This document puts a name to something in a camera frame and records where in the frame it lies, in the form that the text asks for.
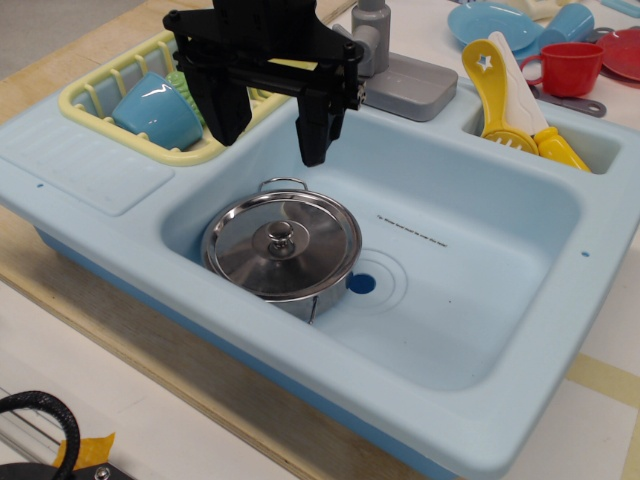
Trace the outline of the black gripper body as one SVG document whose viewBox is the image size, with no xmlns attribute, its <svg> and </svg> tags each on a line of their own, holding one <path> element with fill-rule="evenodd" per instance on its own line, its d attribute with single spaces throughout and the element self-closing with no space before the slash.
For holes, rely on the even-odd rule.
<svg viewBox="0 0 640 480">
<path fill-rule="evenodd" d="M 180 70 L 201 81 L 302 97 L 329 98 L 331 111 L 364 99 L 358 64 L 364 50 L 322 23 L 315 1 L 215 1 L 163 19 L 178 45 Z"/>
</svg>

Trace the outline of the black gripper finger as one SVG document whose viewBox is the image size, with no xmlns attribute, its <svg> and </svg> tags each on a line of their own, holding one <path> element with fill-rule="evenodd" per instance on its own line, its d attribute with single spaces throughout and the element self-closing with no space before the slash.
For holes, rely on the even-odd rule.
<svg viewBox="0 0 640 480">
<path fill-rule="evenodd" d="M 251 121 L 251 106 L 245 86 L 231 81 L 224 71 L 194 66 L 183 68 L 189 92 L 212 136 L 222 145 L 232 145 Z"/>
<path fill-rule="evenodd" d="M 306 167 L 319 166 L 332 142 L 340 137 L 345 110 L 341 105 L 334 107 L 325 95 L 298 97 L 297 105 L 295 126 L 302 162 Z"/>
</svg>

